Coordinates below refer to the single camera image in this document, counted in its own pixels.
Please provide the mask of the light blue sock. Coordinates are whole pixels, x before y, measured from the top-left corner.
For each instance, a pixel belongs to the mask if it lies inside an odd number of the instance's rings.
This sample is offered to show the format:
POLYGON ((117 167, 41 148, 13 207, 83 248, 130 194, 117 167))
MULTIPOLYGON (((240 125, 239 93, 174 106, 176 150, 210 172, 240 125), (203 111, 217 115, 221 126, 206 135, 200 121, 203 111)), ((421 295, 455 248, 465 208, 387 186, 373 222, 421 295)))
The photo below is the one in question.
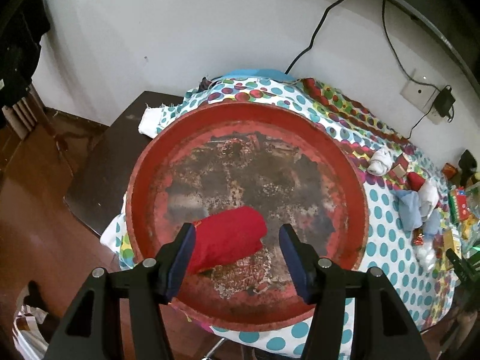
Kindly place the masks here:
POLYGON ((438 209, 432 211, 430 217, 423 223, 423 234, 426 237, 435 237, 441 231, 441 215, 438 209))
POLYGON ((394 190, 394 195, 398 201, 403 230, 412 232, 419 228, 422 225, 422 215, 418 193, 412 190, 399 189, 394 190))

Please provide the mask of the yellow small box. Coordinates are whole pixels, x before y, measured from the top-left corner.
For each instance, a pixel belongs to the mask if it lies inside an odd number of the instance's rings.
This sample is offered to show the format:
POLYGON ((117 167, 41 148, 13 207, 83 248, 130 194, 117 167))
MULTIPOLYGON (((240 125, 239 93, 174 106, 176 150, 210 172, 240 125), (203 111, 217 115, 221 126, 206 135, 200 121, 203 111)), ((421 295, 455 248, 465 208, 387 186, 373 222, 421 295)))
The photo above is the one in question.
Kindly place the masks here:
POLYGON ((448 228, 447 230, 444 231, 442 235, 443 239, 443 254, 445 255, 445 258, 447 261, 450 260, 450 256, 453 254, 456 255, 456 257, 461 258, 461 239, 458 234, 458 231, 452 228, 448 228))

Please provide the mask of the white crumpled plastic wrap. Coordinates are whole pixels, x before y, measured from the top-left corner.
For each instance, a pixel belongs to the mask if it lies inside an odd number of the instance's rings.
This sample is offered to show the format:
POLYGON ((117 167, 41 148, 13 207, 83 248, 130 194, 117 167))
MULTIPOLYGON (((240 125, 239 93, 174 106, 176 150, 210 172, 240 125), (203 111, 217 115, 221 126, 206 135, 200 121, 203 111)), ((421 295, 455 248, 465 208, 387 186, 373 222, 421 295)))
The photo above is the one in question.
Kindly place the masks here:
POLYGON ((425 239, 423 244, 415 245, 413 250, 419 266, 424 272, 432 272, 437 263, 433 240, 425 239))

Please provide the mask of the red gold snack packet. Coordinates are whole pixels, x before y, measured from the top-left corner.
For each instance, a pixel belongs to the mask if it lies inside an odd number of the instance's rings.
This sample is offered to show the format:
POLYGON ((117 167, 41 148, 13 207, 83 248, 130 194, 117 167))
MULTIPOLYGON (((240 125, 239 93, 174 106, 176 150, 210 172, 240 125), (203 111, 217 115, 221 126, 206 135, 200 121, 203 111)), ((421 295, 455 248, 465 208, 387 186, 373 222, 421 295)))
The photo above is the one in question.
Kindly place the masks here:
POLYGON ((420 228, 412 232, 412 246, 422 246, 424 244, 424 233, 420 228))

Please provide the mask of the red green card box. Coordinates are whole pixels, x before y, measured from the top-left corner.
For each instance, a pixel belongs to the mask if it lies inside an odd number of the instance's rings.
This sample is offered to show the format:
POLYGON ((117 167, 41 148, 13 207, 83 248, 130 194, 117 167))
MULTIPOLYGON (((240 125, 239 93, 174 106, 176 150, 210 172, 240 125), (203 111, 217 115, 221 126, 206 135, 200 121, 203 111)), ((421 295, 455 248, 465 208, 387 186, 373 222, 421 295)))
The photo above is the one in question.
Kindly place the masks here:
POLYGON ((459 224, 470 216, 466 191, 463 187, 452 189, 448 193, 451 222, 459 224))

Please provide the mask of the polka dot tablecloth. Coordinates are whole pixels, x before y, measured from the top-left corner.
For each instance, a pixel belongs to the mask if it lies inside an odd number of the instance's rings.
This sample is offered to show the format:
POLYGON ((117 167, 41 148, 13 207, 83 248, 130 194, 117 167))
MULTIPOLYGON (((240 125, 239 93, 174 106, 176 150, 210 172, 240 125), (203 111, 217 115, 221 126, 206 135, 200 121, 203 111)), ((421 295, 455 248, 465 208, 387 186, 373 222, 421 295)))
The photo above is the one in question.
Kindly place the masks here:
MULTIPOLYGON (((424 272, 413 250, 413 231, 406 232, 400 220, 394 190, 411 190, 407 175, 398 180, 389 173, 375 176, 367 172, 369 160, 381 148, 389 149, 393 163, 399 155, 404 154, 409 161, 408 172, 415 172, 425 180, 430 180, 438 190, 436 209, 441 215, 442 233, 450 224, 447 181, 420 150, 383 124, 360 103, 344 97, 336 88, 312 78, 295 80, 282 73, 268 72, 231 72, 209 81, 205 88, 191 89, 180 105, 146 108, 138 131, 152 141, 185 114, 202 106, 229 101, 281 107, 324 127, 354 164, 366 196, 367 239, 363 258, 355 271, 381 268, 418 328, 436 323, 448 312, 455 286, 451 275, 438 260, 432 272, 424 272)), ((117 254, 123 269, 131 269, 145 259, 136 257, 129 239, 127 189, 119 215, 100 238, 103 245, 117 254)), ((306 343, 312 316, 313 310, 312 315, 304 320, 267 331, 229 330, 191 319, 230 341, 298 358, 306 343)))

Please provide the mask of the white folded sock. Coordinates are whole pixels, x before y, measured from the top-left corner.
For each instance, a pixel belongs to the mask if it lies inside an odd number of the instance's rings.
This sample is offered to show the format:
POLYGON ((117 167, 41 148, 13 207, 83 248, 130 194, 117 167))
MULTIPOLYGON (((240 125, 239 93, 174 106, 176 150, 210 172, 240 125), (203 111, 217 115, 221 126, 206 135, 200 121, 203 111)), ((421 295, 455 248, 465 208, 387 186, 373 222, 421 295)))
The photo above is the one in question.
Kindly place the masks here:
POLYGON ((421 218, 423 221, 426 221, 431 216, 439 202, 439 193, 436 186, 430 180, 426 180, 417 193, 420 203, 421 218))

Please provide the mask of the orange snack packet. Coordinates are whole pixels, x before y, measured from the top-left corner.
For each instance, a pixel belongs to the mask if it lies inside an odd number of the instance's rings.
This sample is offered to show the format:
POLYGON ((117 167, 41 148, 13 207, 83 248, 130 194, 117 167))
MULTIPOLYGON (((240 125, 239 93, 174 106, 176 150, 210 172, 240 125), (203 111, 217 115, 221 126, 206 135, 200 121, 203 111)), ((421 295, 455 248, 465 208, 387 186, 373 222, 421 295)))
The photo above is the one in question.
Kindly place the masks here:
POLYGON ((451 165, 450 163, 445 163, 442 167, 442 174, 445 176, 447 180, 451 180, 456 174, 458 170, 455 166, 451 165))

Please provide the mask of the black device on table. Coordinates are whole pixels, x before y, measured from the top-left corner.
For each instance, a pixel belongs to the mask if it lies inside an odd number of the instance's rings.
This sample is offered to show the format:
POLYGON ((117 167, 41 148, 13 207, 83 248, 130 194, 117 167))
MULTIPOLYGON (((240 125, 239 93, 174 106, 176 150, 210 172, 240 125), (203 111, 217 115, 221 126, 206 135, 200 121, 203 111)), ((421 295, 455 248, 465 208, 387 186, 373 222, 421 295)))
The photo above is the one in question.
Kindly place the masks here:
POLYGON ((466 187, 469 179, 477 172, 477 160, 469 150, 465 150, 460 156, 458 166, 460 168, 460 186, 466 187))

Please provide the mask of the red and tan small box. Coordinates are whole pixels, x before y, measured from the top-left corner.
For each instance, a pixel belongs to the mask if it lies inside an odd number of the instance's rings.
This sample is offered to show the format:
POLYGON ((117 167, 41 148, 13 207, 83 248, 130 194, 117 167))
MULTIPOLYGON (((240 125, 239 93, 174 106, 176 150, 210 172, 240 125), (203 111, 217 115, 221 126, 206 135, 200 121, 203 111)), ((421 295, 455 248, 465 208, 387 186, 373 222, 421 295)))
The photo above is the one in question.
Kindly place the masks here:
POLYGON ((392 168, 389 171, 389 175, 392 178, 396 178, 398 180, 403 179, 408 173, 408 164, 409 164, 409 161, 405 157, 405 155, 404 154, 399 155, 397 159, 394 161, 394 163, 392 164, 392 168))

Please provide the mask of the white rolled sock left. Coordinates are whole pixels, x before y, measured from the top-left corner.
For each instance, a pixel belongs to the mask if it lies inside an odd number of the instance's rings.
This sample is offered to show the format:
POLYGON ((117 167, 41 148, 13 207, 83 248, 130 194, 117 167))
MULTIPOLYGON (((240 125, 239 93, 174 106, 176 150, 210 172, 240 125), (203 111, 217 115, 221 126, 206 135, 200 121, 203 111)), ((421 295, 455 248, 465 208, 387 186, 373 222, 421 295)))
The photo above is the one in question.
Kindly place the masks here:
POLYGON ((388 148, 375 151, 369 160, 367 172, 373 176, 385 176, 391 169, 393 160, 388 148))

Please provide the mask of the dark wooden side table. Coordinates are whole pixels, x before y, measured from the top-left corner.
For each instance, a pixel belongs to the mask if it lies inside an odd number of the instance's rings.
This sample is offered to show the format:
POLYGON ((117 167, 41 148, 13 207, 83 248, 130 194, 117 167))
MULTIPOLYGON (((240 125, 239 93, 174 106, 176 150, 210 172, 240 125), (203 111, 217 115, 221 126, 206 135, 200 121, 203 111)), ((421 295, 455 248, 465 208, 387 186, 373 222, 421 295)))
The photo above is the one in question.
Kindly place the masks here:
POLYGON ((120 213, 137 158, 151 141, 137 130, 145 109, 181 103, 181 97, 171 94, 140 94, 103 133, 85 165, 74 175, 64 202, 95 236, 101 236, 120 213))

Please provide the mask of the black power adapter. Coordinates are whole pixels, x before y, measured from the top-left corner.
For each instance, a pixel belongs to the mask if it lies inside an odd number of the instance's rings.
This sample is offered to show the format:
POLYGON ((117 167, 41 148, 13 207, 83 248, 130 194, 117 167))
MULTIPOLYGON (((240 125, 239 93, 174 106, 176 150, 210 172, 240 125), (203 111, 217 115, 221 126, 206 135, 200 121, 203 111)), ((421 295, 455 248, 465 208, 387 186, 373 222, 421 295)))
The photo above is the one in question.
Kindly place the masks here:
POLYGON ((447 85, 439 92, 433 101, 433 108, 441 117, 448 118, 448 120, 453 120, 455 114, 455 101, 456 100, 452 95, 452 87, 447 85))

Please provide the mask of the red round metal tray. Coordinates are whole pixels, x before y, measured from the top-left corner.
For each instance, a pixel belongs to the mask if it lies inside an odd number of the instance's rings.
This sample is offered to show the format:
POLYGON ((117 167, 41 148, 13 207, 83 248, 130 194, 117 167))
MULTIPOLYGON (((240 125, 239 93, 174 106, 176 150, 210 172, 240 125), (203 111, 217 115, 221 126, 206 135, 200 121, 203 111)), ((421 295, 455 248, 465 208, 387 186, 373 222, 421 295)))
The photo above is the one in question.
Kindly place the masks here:
POLYGON ((312 315, 281 253, 281 226, 355 270, 368 208, 357 169, 324 127, 281 107, 229 101, 183 115, 145 147, 126 219, 138 259, 194 225, 176 309, 218 328, 267 331, 312 315))

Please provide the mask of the white wall socket plate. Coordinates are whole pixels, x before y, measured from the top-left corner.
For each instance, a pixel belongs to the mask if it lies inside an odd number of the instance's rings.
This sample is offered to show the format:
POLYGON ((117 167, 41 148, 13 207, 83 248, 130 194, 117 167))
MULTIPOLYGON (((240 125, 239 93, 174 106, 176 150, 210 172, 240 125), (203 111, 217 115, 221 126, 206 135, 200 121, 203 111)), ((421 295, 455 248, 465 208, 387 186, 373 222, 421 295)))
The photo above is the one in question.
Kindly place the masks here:
POLYGON ((418 72, 416 69, 411 70, 409 75, 411 79, 407 79, 403 88, 400 91, 402 97, 411 103, 422 114, 427 114, 434 125, 439 125, 441 122, 447 122, 449 115, 441 116, 435 107, 433 107, 436 96, 440 93, 441 86, 436 85, 436 88, 431 86, 430 77, 418 72))

